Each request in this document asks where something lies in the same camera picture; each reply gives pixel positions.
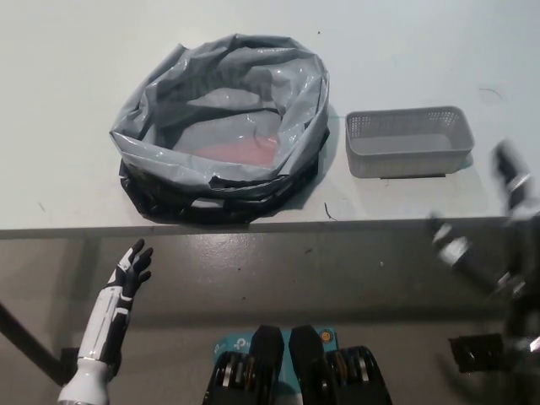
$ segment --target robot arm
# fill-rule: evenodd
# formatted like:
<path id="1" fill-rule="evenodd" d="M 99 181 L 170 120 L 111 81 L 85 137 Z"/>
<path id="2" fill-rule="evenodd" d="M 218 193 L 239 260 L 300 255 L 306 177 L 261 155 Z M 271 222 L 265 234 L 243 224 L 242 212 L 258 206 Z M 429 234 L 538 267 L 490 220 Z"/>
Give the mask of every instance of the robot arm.
<path id="1" fill-rule="evenodd" d="M 153 249 L 140 253 L 144 240 L 137 242 L 118 262 L 107 285 L 100 291 L 78 351 L 78 370 L 62 389 L 62 405 L 107 405 L 107 384 L 118 366 L 122 343 L 129 325 L 133 299 L 147 281 Z"/>

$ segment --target white table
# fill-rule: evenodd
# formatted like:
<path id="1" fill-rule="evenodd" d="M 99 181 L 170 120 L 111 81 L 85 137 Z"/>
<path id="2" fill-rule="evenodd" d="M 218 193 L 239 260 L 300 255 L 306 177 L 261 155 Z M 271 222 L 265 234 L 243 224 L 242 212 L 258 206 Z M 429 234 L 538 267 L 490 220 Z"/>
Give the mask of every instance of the white table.
<path id="1" fill-rule="evenodd" d="M 176 43 L 193 47 L 235 32 L 292 36 L 331 74 L 333 139 L 318 185 L 249 231 L 342 229 L 423 219 L 433 209 L 498 217 L 494 145 L 511 139 L 540 175 L 538 15 L 537 0 L 4 2 L 0 238 L 212 231 L 143 219 L 119 184 L 108 131 Z M 350 175 L 344 116 L 428 105 L 465 111 L 473 166 L 439 179 Z"/>

